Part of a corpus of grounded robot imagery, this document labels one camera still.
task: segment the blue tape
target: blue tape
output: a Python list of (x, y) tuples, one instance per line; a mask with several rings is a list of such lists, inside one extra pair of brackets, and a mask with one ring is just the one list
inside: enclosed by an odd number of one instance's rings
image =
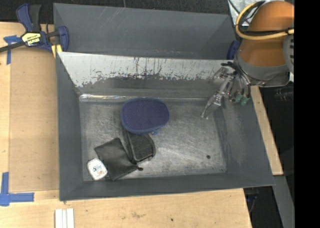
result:
[[(3, 40), (8, 44), (12, 44), (12, 43), (19, 43), (21, 42), (21, 38), (17, 37), (16, 35), (14, 36), (8, 36), (8, 37), (4, 37)], [(9, 65), (11, 63), (11, 50), (9, 49), (7, 51), (6, 54), (6, 64)]]
[(14, 202), (33, 202), (34, 192), (9, 193), (9, 172), (2, 174), (0, 206), (9, 206)]

